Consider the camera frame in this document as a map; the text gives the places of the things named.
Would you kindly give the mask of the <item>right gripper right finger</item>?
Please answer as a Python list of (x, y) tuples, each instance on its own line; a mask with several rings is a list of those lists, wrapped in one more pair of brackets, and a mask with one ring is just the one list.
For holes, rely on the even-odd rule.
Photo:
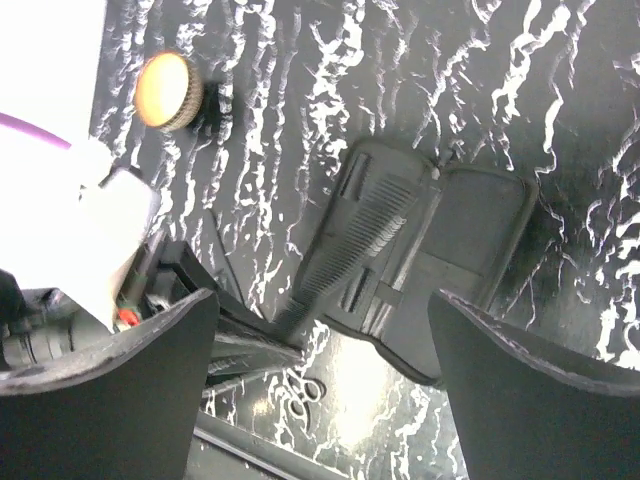
[(636, 479), (639, 374), (445, 291), (428, 316), (472, 479)]

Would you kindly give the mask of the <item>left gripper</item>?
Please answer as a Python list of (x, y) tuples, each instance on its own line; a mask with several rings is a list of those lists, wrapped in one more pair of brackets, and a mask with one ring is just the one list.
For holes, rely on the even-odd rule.
[(16, 369), (58, 359), (157, 316), (183, 314), (203, 299), (213, 302), (205, 316), (217, 319), (217, 289), (186, 243), (166, 239), (149, 240), (132, 257), (107, 323), (60, 289), (22, 290), (13, 275), (2, 271), (2, 363)]

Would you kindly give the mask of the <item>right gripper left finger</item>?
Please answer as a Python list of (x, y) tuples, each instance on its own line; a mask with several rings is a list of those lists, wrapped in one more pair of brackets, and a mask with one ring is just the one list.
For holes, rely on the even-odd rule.
[(219, 319), (200, 289), (127, 331), (1, 374), (4, 479), (180, 479)]

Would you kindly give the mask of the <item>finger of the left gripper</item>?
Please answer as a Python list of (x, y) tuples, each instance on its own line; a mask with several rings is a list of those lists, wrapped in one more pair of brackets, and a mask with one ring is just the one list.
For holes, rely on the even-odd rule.
[(302, 360), (299, 347), (273, 338), (268, 322), (244, 305), (223, 305), (205, 318), (214, 326), (206, 385), (277, 372)]

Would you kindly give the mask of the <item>black hair comb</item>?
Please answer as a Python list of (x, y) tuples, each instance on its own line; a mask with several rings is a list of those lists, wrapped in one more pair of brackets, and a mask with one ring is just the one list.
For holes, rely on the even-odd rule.
[(274, 331), (288, 339), (362, 266), (365, 258), (387, 244), (391, 224), (415, 203), (419, 185), (395, 174), (369, 174), (360, 190), (344, 174), (326, 215), (299, 265), (289, 299), (278, 312)]

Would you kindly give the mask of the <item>black zip tool case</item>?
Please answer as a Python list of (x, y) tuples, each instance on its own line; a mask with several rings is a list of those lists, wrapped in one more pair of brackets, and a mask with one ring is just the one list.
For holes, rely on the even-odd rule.
[(439, 387), (429, 299), (445, 289), (482, 309), (491, 305), (536, 204), (537, 182), (454, 159), (432, 163), (373, 137), (350, 148), (345, 167), (324, 239), (337, 234), (347, 202), (362, 199), (384, 173), (408, 180), (418, 193), (396, 220), (395, 234), (365, 257), (324, 304), (321, 318), (341, 334), (372, 344), (409, 380)]

